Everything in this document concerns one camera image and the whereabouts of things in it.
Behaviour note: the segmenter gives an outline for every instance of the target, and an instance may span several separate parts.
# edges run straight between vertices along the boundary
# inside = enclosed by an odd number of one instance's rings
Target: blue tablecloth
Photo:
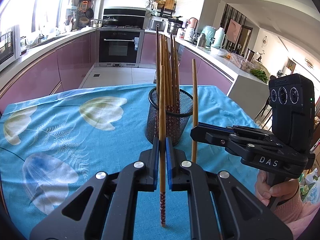
[[[25,237],[97,171],[114,173],[151,148],[144,129],[152,84],[71,90],[11,104],[0,119],[0,172],[10,217]],[[181,89],[192,94],[191,86]],[[199,121],[256,127],[214,86],[199,86]],[[192,118],[176,148],[191,158]],[[253,192],[257,170],[221,147],[198,144],[204,170],[227,170]],[[140,192],[134,239],[190,239],[185,192],[166,193],[166,228],[160,226],[159,185]]]

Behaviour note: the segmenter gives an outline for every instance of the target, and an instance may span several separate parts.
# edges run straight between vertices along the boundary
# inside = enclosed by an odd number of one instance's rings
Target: wooden cutting board
[[[164,8],[173,10],[174,8],[174,0],[165,0]]]

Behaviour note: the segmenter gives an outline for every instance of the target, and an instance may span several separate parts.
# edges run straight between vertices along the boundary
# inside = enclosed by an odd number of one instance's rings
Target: white tile floor
[[[155,69],[94,67],[82,88],[153,83]]]

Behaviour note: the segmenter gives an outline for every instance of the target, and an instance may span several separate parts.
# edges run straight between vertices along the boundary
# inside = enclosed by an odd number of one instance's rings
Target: pink sleeve
[[[294,239],[297,239],[307,228],[320,207],[320,203],[303,204],[299,193],[298,190],[292,199],[278,206],[275,210],[275,215],[291,229]]]

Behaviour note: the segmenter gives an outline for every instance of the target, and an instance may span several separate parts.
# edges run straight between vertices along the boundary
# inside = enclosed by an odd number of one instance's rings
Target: human hand
[[[270,187],[266,183],[267,173],[259,171],[257,182],[254,185],[256,197],[265,205],[268,206],[269,200],[272,197],[281,197],[280,201],[292,198],[299,187],[298,179],[290,179]]]

